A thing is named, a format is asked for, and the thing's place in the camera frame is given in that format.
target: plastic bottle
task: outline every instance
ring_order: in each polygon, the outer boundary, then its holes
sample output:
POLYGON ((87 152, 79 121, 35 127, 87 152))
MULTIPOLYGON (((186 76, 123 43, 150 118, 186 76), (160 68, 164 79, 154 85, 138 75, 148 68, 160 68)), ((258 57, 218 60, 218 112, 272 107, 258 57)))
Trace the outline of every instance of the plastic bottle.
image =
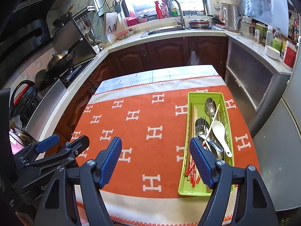
POLYGON ((278 32, 278 28, 273 35, 272 47, 277 49, 279 52, 281 51, 281 44, 282 44, 282 36, 280 32, 278 32))
POLYGON ((167 5, 165 5, 165 0, 162 0, 162 5, 161 5, 161 11, 162 11, 162 15, 163 18, 169 18, 169 14, 168 14, 168 9, 167 9, 167 5))
POLYGON ((171 12, 172 12, 173 17, 178 17, 178 10, 173 4, 171 7, 171 12))
POLYGON ((268 25, 268 30, 266 32, 266 46, 272 46, 272 41, 273 41, 273 27, 268 25))
POLYGON ((155 4, 156 4, 156 12, 157 12, 157 15, 158 15, 158 19, 163 19, 162 11, 159 8, 159 1, 155 1, 155 4))

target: white plastic spoon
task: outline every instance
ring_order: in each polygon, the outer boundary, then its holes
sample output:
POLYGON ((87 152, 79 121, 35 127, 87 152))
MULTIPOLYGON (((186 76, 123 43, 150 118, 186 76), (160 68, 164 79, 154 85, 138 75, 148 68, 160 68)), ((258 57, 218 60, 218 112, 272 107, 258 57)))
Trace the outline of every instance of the white plastic spoon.
POLYGON ((218 141, 223 146, 224 151, 226 152, 226 155, 228 157, 232 157, 231 150, 229 149, 229 147, 228 147, 228 145, 225 141, 225 127, 224 127, 224 125, 219 121, 213 121, 212 130, 213 130, 213 133, 214 133, 215 137, 218 139, 218 141))

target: range hood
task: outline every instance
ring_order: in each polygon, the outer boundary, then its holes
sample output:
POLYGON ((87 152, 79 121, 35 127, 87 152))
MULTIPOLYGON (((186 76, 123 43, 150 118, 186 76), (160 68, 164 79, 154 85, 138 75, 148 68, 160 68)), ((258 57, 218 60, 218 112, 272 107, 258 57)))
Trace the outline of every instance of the range hood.
POLYGON ((47 14, 56 0, 23 0, 0 36, 0 89, 32 54, 50 43, 47 14))

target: white countertop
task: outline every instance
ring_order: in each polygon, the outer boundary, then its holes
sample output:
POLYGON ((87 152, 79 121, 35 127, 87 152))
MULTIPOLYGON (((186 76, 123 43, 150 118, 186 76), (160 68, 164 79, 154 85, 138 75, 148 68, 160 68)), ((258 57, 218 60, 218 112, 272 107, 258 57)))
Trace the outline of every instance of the white countertop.
POLYGON ((239 41, 249 49, 251 49, 257 56, 262 58, 268 66, 270 66, 274 71, 279 72, 281 74, 291 75, 292 72, 285 68, 281 63, 281 58, 278 60, 272 59, 269 56, 264 54, 265 47, 262 44, 258 44, 254 42, 254 40, 245 38, 237 33, 232 33, 227 31, 227 36, 239 41))
POLYGON ((268 63, 272 65, 276 70, 282 73, 291 74, 286 68, 284 68, 281 62, 277 62, 276 60, 270 59, 267 56, 263 55, 264 46, 262 45, 254 45, 254 42, 243 38, 239 34, 229 33, 227 31, 215 31, 215 30, 185 30, 185 31, 173 31, 167 32, 162 34, 151 35, 147 37, 141 38, 143 32, 135 33, 134 35, 130 36, 121 41, 115 42, 113 45, 106 47, 101 51, 94 60, 81 72, 81 74, 72 82, 70 87, 67 89, 67 92, 59 101, 58 105, 54 109, 53 113, 51 114, 48 122, 46 123, 44 130, 39 138, 39 141, 46 139, 47 137, 51 136, 61 118, 64 111, 66 110, 68 104, 75 96, 81 85, 85 82, 85 80, 89 77, 89 75, 96 69, 96 67, 109 55, 109 53, 125 49, 128 47, 136 46, 142 43, 148 43, 151 41, 156 40, 164 40, 164 39, 171 39, 171 38, 179 38, 179 37, 192 37, 192 36, 222 36, 226 37, 229 36, 231 38, 236 39, 237 41, 243 43, 251 50, 255 51, 259 56, 264 58, 268 63))

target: utensil holder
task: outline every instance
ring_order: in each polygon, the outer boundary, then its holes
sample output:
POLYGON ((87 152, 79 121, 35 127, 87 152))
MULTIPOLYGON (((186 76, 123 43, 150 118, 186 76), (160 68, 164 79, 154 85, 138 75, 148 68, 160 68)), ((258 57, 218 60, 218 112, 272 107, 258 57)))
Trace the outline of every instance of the utensil holder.
POLYGON ((115 9, 115 11, 117 12, 117 13, 121 13, 121 5, 119 4, 119 5, 115 5, 114 6, 114 9, 115 9))

